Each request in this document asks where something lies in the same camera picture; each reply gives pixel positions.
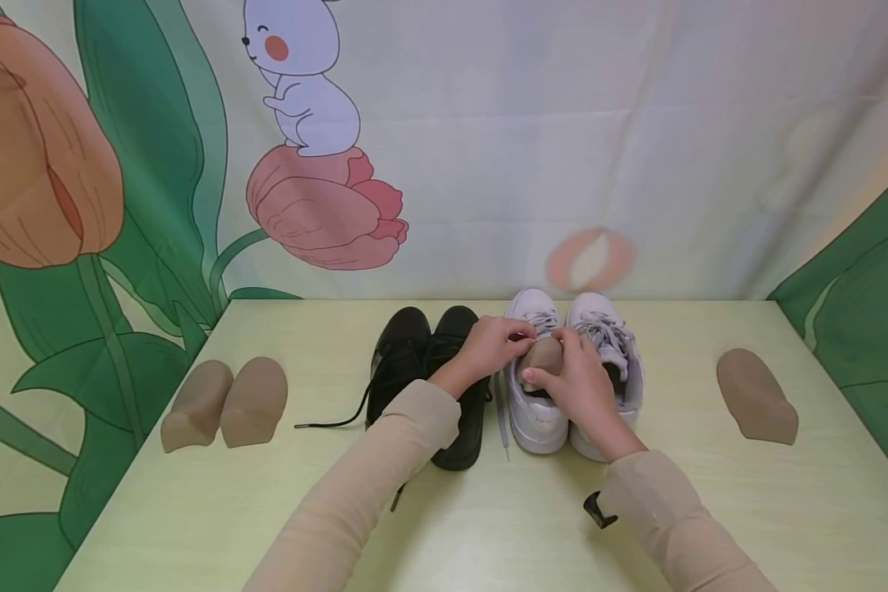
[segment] cartoon backdrop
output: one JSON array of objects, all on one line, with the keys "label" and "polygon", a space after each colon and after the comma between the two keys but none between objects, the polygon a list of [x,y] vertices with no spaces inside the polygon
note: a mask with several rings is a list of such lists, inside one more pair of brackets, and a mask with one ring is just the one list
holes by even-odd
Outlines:
[{"label": "cartoon backdrop", "polygon": [[888,454],[888,0],[0,0],[0,590],[231,299],[525,285],[775,290]]}]

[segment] white sneaker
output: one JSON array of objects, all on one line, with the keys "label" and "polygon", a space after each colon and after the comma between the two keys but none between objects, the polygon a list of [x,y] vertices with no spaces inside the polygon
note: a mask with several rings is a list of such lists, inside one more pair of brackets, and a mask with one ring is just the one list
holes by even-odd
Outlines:
[{"label": "white sneaker", "polygon": [[[538,339],[549,337],[558,326],[558,312],[553,300],[542,290],[530,288],[513,298],[505,317],[529,321]],[[509,419],[513,437],[520,448],[534,455],[549,455],[562,448],[567,439],[569,419],[562,415],[552,399],[533,397],[516,379],[520,358],[504,368]]]},{"label": "white sneaker", "polygon": [[[580,294],[573,301],[565,324],[574,326],[595,343],[616,389],[618,415],[629,428],[635,429],[645,382],[635,336],[625,328],[625,322],[618,316],[611,300],[591,292]],[[588,459],[605,462],[599,450],[574,423],[569,428],[569,442]]]}]

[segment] sleeve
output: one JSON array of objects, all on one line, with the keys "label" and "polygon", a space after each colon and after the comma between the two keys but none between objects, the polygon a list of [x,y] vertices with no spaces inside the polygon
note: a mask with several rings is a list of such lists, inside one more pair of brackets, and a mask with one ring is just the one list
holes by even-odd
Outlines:
[{"label": "sleeve", "polygon": [[425,381],[408,385],[313,486],[244,592],[342,590],[384,506],[457,438],[460,405]]},{"label": "sleeve", "polygon": [[775,592],[663,453],[613,462],[599,505],[625,521],[675,592]]}]

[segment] table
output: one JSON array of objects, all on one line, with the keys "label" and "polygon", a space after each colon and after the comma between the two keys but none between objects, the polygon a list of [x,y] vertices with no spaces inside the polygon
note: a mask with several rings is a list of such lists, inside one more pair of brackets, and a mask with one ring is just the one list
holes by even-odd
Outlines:
[{"label": "table", "polygon": [[[234,301],[197,362],[234,372],[280,361],[289,403],[274,441],[171,455],[147,440],[59,582],[58,592],[240,590],[299,500],[362,432],[293,430],[355,411],[375,340],[405,305],[432,326],[454,302]],[[504,302],[463,302],[501,314]],[[618,302],[645,364],[638,433],[675,459],[702,499],[782,591],[888,590],[888,461],[772,302]],[[715,363],[748,348],[799,412],[792,447],[745,440]],[[604,468],[568,445],[506,461],[495,405],[464,473],[429,464],[386,513],[350,591],[666,590],[624,525],[582,511]]]}]

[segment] hand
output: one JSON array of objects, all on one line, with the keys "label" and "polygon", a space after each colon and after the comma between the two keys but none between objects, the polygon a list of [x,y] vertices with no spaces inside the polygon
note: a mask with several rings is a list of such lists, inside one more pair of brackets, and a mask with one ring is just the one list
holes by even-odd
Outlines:
[{"label": "hand", "polygon": [[526,368],[524,378],[545,389],[608,462],[648,450],[618,415],[612,380],[594,343],[570,326],[556,329],[553,337],[562,342],[562,373]]},{"label": "hand", "polygon": [[[514,335],[522,335],[523,338],[511,341]],[[536,343],[536,329],[526,321],[481,317],[454,359],[438,369],[430,382],[457,399],[474,382],[498,372],[513,358],[525,355],[533,343]]]},{"label": "hand", "polygon": [[592,341],[570,326],[556,329],[562,342],[562,373],[553,376],[542,368],[526,368],[527,381],[542,387],[558,408],[576,425],[582,418],[618,414],[616,393]]}]

